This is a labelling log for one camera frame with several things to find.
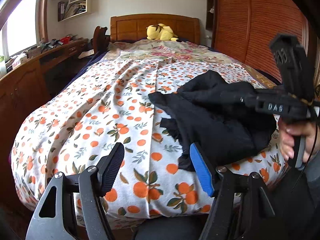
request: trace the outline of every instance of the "window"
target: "window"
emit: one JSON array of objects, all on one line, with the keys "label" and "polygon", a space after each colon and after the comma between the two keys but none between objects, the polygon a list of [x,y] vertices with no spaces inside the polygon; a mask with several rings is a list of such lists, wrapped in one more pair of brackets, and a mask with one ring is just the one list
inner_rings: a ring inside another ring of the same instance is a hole
[{"label": "window", "polygon": [[34,46],[36,40],[36,0],[22,0],[0,32],[0,56],[5,59]]}]

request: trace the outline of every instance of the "red object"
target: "red object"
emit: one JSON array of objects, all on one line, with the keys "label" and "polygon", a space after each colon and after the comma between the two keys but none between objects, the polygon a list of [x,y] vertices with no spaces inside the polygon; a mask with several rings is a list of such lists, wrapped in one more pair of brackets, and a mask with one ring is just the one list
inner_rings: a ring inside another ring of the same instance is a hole
[{"label": "red object", "polygon": [[68,44],[70,39],[71,39],[71,37],[67,36],[67,37],[62,38],[60,41],[63,42],[63,44]]}]

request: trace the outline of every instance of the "pikachu plush toy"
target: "pikachu plush toy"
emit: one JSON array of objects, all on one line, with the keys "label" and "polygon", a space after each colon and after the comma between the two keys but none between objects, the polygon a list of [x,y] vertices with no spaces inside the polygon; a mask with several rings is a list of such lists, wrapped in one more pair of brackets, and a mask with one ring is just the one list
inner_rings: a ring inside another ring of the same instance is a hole
[{"label": "pikachu plush toy", "polygon": [[150,25],[147,27],[148,40],[161,40],[161,41],[177,41],[178,36],[173,33],[173,30],[162,23],[157,25]]}]

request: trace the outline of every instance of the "orange-print bed sheet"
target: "orange-print bed sheet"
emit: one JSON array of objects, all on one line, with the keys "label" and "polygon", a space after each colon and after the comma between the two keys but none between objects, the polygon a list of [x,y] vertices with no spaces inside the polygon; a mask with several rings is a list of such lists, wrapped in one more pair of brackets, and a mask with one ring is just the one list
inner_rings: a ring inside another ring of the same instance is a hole
[{"label": "orange-print bed sheet", "polygon": [[[169,116],[150,103],[148,94],[172,93],[208,70],[219,72],[227,82],[262,86],[233,59],[189,42],[144,40],[111,44],[109,50],[22,124],[11,152],[21,202],[34,210],[54,173],[79,173],[121,142],[124,161],[113,189],[101,199],[112,228],[160,215],[209,212],[212,199],[195,173],[178,170],[181,146],[159,127],[161,118]],[[239,174],[256,171],[269,186],[276,184],[287,168],[277,130],[264,151],[228,168]],[[78,194],[75,207],[78,224],[84,225]]]}]

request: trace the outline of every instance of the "device handle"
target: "device handle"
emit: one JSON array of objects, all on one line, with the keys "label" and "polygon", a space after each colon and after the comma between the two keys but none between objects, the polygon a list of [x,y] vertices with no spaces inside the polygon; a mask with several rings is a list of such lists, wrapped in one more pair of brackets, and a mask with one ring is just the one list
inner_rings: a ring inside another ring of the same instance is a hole
[{"label": "device handle", "polygon": [[293,159],[289,158],[288,164],[292,168],[301,168],[302,159],[304,155],[304,149],[306,147],[306,137],[304,135],[294,136],[294,157]]}]

